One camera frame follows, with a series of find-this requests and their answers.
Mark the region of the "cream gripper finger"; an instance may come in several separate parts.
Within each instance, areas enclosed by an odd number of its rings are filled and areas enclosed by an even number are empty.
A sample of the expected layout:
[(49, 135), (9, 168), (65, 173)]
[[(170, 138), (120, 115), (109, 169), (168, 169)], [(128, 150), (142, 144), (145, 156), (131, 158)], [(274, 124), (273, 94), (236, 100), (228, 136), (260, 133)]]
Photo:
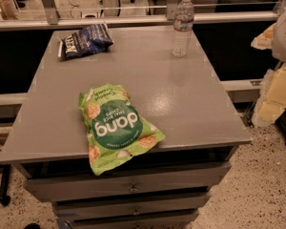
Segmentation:
[(255, 37), (251, 43), (251, 46), (258, 50), (271, 49), (275, 25), (276, 24), (271, 25), (263, 33)]
[(252, 122), (256, 127), (267, 127), (286, 110), (286, 63), (276, 71), (266, 72), (259, 93)]

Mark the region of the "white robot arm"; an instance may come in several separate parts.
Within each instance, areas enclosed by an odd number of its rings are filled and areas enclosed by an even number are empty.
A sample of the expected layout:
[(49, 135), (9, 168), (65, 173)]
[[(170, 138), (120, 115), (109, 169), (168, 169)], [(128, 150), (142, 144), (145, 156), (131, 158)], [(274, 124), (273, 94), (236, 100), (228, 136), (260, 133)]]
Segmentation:
[(286, 10), (272, 26), (254, 38), (251, 46), (258, 50), (270, 49), (273, 58), (281, 63), (278, 69), (265, 73), (252, 116), (256, 127), (266, 127), (274, 124), (286, 110)]

